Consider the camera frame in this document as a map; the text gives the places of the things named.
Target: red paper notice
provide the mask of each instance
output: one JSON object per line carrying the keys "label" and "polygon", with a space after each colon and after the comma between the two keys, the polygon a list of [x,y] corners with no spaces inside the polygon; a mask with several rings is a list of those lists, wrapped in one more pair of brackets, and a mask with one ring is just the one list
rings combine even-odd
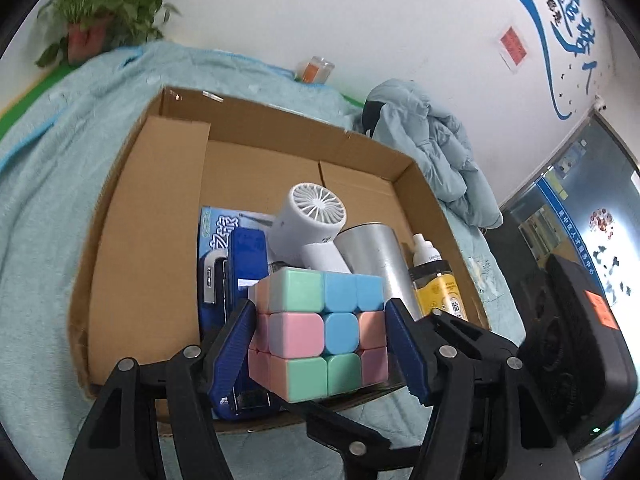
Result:
{"label": "red paper notice", "polygon": [[596,314],[598,314],[600,322],[604,326],[620,330],[618,324],[616,323],[616,318],[613,317],[609,305],[607,305],[607,302],[604,301],[602,296],[594,294],[593,292],[589,292],[588,290],[585,290],[584,293],[587,295],[587,299],[591,301],[593,309],[596,311]]}
{"label": "red paper notice", "polygon": [[527,51],[516,34],[516,31],[513,30],[513,27],[509,27],[509,30],[500,38],[500,42],[504,45],[516,66],[522,63],[527,55]]}

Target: pastel rubik's cube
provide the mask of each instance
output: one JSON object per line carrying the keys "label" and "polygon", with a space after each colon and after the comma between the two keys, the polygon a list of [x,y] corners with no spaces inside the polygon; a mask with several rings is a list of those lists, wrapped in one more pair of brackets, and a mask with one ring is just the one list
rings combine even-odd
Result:
{"label": "pastel rubik's cube", "polygon": [[286,267],[249,289],[249,375],[287,402],[388,379],[382,279]]}

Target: blue cube tile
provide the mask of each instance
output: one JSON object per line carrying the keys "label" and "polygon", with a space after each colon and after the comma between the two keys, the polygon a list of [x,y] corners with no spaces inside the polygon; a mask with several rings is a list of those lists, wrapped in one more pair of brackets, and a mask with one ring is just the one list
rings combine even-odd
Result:
{"label": "blue cube tile", "polygon": [[355,352],[360,344],[358,318],[350,312],[332,312],[324,319],[324,355]]}
{"label": "blue cube tile", "polygon": [[324,273],[324,311],[354,312],[358,306],[354,274]]}
{"label": "blue cube tile", "polygon": [[385,295],[382,288],[382,278],[364,274],[354,274],[354,277],[356,279],[358,310],[361,312],[384,310]]}

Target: green cube tile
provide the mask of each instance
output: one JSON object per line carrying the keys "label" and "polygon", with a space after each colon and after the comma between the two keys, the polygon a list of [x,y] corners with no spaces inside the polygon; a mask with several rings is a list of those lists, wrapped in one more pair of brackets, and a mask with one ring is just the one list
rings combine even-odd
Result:
{"label": "green cube tile", "polygon": [[360,357],[357,354],[340,354],[325,357],[327,391],[330,396],[345,394],[362,387]]}
{"label": "green cube tile", "polygon": [[322,272],[285,267],[269,277],[269,312],[322,312]]}
{"label": "green cube tile", "polygon": [[287,402],[324,399],[327,396],[326,361],[322,357],[280,359],[272,355],[270,389]]}

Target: green leaves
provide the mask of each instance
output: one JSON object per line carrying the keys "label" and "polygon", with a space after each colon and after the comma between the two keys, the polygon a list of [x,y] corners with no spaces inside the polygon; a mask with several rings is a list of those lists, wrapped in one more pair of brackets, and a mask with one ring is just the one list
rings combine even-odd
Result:
{"label": "green leaves", "polygon": [[[101,18],[109,18],[108,47],[114,48],[162,38],[155,24],[156,14],[160,10],[164,11],[163,23],[169,20],[172,13],[180,14],[175,6],[163,0],[49,0],[40,8],[38,16],[46,12],[55,13],[67,23],[79,23],[82,30],[89,29]],[[50,45],[40,56],[38,66],[53,62],[60,50],[64,53],[66,45]]]}
{"label": "green leaves", "polygon": [[60,52],[60,43],[51,43],[42,53],[42,55],[36,61],[36,65],[40,68],[44,68],[52,64],[58,57]]}

